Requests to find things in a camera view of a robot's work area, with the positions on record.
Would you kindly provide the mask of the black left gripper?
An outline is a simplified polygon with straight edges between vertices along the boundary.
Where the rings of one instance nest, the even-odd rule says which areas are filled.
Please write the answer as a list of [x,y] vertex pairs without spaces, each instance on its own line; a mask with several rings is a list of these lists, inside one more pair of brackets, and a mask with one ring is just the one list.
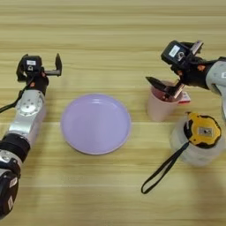
[[[25,57],[27,57],[28,54],[25,54],[21,59],[19,60],[17,71],[20,71],[22,68],[22,62]],[[40,74],[27,74],[25,75],[23,72],[18,72],[18,82],[25,82],[25,90],[38,90],[42,92],[43,94],[46,94],[47,87],[49,85],[49,76],[61,76],[62,74],[62,61],[60,55],[56,54],[56,60],[55,60],[55,66],[56,69],[53,71],[43,71]]]

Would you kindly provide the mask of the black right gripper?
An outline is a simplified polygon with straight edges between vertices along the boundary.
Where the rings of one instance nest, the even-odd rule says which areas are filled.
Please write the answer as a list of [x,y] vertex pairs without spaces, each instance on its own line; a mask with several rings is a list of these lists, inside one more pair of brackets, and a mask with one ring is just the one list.
[[[191,46],[191,52],[194,56],[183,57],[181,60],[177,60],[176,75],[178,76],[178,86],[185,85],[207,89],[207,73],[216,63],[216,60],[205,60],[195,56],[200,53],[203,44],[203,41],[194,42]],[[166,95],[174,96],[177,92],[175,87],[165,85],[154,77],[147,77],[147,81]]]

